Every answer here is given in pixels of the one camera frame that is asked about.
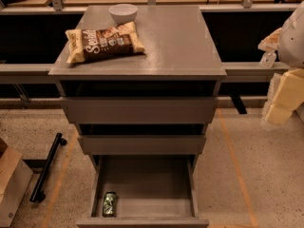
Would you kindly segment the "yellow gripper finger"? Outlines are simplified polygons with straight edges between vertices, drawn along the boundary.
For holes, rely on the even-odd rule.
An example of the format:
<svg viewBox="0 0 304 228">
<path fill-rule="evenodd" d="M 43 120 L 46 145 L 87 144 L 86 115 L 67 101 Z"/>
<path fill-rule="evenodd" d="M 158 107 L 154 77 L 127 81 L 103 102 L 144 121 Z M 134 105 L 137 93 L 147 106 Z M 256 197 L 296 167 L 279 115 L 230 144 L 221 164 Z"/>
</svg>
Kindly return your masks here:
<svg viewBox="0 0 304 228">
<path fill-rule="evenodd" d="M 260 41 L 257 48 L 263 51 L 277 50 L 280 32 L 281 28 L 273 31 L 270 35 Z"/>
<path fill-rule="evenodd" d="M 292 68 L 280 75 L 275 73 L 263 106 L 261 124 L 281 126 L 304 103 L 304 69 Z"/>
</svg>

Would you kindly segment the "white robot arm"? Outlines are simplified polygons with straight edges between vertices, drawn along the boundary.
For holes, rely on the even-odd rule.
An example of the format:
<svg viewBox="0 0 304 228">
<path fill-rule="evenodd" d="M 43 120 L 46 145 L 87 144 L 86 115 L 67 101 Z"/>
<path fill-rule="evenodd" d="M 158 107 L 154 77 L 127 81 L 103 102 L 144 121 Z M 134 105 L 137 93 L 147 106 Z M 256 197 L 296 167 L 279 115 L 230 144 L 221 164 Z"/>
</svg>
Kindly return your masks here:
<svg viewBox="0 0 304 228">
<path fill-rule="evenodd" d="M 262 67 L 273 67 L 276 58 L 289 67 L 282 75 L 274 74 L 263 106 L 261 125 L 272 130 L 284 125 L 304 103 L 304 2 L 258 48 L 264 51 Z"/>
</svg>

